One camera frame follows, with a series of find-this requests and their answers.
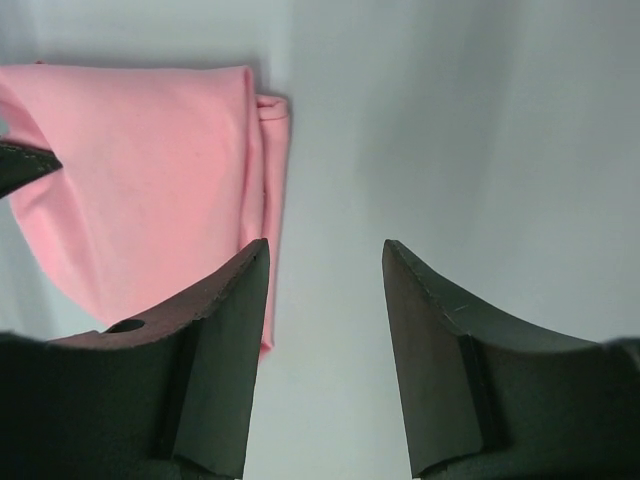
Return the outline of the pink t shirt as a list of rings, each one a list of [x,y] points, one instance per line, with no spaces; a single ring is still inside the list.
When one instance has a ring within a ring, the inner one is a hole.
[[[160,304],[255,239],[278,256],[290,113],[250,68],[5,66],[1,115],[8,140],[61,163],[9,201],[42,270],[97,320]]]

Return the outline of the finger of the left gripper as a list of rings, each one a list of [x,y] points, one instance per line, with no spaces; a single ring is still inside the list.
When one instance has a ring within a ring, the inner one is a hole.
[[[0,197],[7,197],[22,187],[62,168],[62,163],[49,150],[2,141],[0,146]]]

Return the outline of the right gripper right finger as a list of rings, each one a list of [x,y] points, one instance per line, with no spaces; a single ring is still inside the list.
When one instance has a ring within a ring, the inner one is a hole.
[[[384,244],[386,306],[416,479],[635,479],[639,342],[536,326]]]

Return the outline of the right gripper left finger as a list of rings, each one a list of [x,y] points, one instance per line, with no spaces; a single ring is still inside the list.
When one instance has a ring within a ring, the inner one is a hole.
[[[1,336],[5,479],[239,479],[269,282],[266,240],[103,332]]]

